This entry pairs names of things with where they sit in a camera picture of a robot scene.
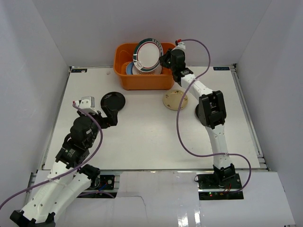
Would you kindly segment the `black plate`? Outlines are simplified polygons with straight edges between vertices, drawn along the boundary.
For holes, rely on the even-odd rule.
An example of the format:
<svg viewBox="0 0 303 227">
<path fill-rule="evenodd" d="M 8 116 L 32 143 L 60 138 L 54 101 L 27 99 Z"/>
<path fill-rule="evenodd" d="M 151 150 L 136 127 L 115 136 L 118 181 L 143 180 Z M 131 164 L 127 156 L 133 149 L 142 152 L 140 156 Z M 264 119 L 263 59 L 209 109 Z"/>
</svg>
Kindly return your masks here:
<svg viewBox="0 0 303 227">
<path fill-rule="evenodd" d="M 195 116 L 197 119 L 199 119 L 199 105 L 197 105 L 195 108 Z"/>
<path fill-rule="evenodd" d="M 109 92 L 105 94 L 101 101 L 101 107 L 106 106 L 109 110 L 121 111 L 126 104 L 126 99 L 123 94 L 119 92 Z"/>
</svg>

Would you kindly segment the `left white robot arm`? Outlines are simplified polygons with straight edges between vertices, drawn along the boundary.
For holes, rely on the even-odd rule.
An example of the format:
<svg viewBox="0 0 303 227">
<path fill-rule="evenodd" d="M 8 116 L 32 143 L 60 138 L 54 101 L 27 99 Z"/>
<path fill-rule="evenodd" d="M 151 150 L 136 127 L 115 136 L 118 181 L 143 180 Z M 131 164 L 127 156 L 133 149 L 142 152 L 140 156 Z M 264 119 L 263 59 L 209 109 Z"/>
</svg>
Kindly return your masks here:
<svg viewBox="0 0 303 227">
<path fill-rule="evenodd" d="M 66 135 L 55 162 L 44 182 L 32 199 L 20 210 L 10 215 L 19 227 L 54 227 L 55 219 L 84 190 L 94 189 L 100 183 L 100 169 L 88 164 L 92 159 L 89 149 L 102 130 L 118 123 L 118 110 L 102 106 L 106 116 L 91 107 L 81 109 L 73 105 L 79 115 Z"/>
</svg>

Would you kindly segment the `green rimmed white plate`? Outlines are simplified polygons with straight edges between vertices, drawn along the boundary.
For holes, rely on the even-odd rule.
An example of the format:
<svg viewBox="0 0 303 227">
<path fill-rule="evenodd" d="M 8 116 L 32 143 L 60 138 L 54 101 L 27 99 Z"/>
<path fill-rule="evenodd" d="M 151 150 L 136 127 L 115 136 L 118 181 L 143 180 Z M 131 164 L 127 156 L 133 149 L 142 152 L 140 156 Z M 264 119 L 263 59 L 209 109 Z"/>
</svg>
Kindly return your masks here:
<svg viewBox="0 0 303 227">
<path fill-rule="evenodd" d="M 154 38 L 141 40 L 133 52 L 134 66 L 141 72 L 151 72 L 160 65 L 159 58 L 163 55 L 161 43 Z"/>
</svg>

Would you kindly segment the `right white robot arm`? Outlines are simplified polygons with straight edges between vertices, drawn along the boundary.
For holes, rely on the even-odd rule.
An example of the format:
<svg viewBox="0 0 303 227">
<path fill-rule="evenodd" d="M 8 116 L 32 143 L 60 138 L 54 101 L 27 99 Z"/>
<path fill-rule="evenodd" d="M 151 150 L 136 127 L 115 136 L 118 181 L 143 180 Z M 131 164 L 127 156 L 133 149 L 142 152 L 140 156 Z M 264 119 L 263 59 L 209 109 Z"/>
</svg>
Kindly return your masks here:
<svg viewBox="0 0 303 227">
<path fill-rule="evenodd" d="M 174 81 L 198 100 L 197 116 L 205 126 L 211 142 L 214 184 L 218 188 L 226 188 L 235 176 L 235 168 L 228 154 L 224 134 L 226 109 L 223 93 L 209 89 L 195 77 L 186 67 L 183 50 L 169 49 L 159 60 L 161 66 L 172 71 Z"/>
</svg>

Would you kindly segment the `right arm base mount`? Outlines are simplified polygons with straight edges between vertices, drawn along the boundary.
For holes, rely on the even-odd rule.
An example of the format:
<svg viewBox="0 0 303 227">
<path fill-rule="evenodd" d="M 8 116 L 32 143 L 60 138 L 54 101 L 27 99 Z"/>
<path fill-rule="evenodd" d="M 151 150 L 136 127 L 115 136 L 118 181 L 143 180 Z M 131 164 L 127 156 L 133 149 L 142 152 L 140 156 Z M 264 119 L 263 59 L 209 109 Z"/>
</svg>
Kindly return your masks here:
<svg viewBox="0 0 303 227">
<path fill-rule="evenodd" d="M 243 192 L 239 174 L 218 183 L 214 174 L 199 174 L 194 177 L 198 186 L 200 201 L 243 200 Z"/>
</svg>

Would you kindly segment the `sunburst pattern plate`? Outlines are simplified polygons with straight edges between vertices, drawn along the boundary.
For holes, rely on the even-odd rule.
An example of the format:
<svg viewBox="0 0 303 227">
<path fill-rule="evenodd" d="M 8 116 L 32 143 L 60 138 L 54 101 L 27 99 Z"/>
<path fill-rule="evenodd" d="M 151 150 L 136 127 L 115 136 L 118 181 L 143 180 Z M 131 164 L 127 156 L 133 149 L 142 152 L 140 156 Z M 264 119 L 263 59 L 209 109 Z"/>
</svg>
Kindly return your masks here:
<svg viewBox="0 0 303 227">
<path fill-rule="evenodd" d="M 132 67 L 133 75 L 160 75 L 161 72 L 162 72 L 162 66 L 158 66 L 156 69 L 149 72 L 140 71 L 135 66 Z"/>
</svg>

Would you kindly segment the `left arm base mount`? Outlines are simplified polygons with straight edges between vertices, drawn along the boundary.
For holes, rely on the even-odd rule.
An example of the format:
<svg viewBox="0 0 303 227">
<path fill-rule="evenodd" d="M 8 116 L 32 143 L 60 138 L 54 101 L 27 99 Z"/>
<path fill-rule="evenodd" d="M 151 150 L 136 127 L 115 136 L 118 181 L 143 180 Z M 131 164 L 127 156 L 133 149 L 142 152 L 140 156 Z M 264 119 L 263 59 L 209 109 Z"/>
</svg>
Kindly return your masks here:
<svg viewBox="0 0 303 227">
<path fill-rule="evenodd" d="M 82 198 L 115 198 L 115 176 L 100 175 L 95 183 L 78 197 Z"/>
</svg>

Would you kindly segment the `blue plate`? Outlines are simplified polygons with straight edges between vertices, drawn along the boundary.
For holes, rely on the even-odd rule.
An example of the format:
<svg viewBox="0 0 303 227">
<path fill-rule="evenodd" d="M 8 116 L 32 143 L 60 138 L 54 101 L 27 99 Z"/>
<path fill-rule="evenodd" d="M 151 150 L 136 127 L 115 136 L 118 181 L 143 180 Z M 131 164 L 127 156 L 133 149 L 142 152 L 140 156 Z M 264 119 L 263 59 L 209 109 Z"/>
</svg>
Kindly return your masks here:
<svg viewBox="0 0 303 227">
<path fill-rule="evenodd" d="M 130 62 L 126 67 L 126 74 L 133 75 L 134 74 L 134 63 Z"/>
</svg>

